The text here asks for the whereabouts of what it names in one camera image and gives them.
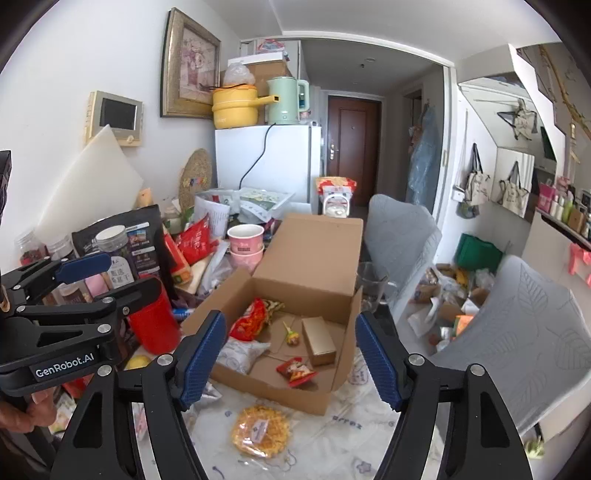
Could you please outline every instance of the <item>patterned tablecloth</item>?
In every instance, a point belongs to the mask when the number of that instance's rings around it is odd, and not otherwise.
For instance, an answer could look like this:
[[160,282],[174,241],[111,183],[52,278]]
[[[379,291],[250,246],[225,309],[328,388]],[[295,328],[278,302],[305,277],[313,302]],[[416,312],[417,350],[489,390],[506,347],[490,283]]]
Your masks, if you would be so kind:
[[[398,413],[382,402],[359,349],[348,381],[333,394],[323,417],[309,415],[213,383],[222,398],[195,408],[187,422],[193,445],[211,480],[371,480],[382,462]],[[264,404],[289,419],[291,439],[277,457],[261,460],[232,444],[230,431],[243,408]],[[147,480],[160,478],[148,435],[139,442]],[[437,478],[443,444],[437,429],[423,472]]]

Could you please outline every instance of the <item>brown door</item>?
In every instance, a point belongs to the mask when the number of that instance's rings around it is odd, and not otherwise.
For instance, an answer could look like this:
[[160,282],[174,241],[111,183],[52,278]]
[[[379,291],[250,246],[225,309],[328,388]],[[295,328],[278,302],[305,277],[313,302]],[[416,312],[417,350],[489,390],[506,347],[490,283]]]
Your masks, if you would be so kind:
[[379,102],[329,97],[327,172],[357,182],[353,204],[358,206],[367,206],[375,191],[380,109]]

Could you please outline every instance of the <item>refrigerator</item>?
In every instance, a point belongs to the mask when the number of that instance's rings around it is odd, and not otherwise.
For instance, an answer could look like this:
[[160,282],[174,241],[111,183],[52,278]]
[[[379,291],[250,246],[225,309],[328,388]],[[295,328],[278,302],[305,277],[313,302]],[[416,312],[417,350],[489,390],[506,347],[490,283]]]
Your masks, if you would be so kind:
[[[264,147],[265,134],[267,146]],[[311,204],[318,211],[315,179],[321,175],[320,127],[257,125],[216,130],[217,184],[224,189],[253,187],[293,193],[292,202]]]

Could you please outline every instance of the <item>black snack pouch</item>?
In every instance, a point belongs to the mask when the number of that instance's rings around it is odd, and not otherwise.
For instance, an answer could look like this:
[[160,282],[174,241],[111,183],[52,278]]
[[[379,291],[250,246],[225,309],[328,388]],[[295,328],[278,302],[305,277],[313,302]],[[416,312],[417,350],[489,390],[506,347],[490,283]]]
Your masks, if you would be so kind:
[[150,205],[129,212],[118,213],[72,233],[74,248],[80,257],[96,253],[96,234],[114,225],[124,225],[129,238],[129,247],[139,277],[160,277],[168,298],[176,300],[173,278],[170,274],[168,250],[164,244],[164,231],[158,205]]

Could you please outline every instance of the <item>finger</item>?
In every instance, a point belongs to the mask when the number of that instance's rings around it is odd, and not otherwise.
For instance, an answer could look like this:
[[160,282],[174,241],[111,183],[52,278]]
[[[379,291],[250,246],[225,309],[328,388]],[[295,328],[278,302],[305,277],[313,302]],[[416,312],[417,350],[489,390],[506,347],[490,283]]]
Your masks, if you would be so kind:
[[48,397],[52,397],[53,398],[53,391],[55,390],[55,387],[51,387],[48,388],[47,390],[42,390],[40,392],[35,392],[31,395],[31,398],[33,399],[33,402],[35,403],[41,403],[43,400],[45,400]]
[[48,397],[41,403],[31,403],[27,408],[27,414],[33,425],[48,427],[56,420],[57,409],[53,398]]
[[33,431],[34,425],[26,413],[0,401],[0,427],[14,433],[28,433]]

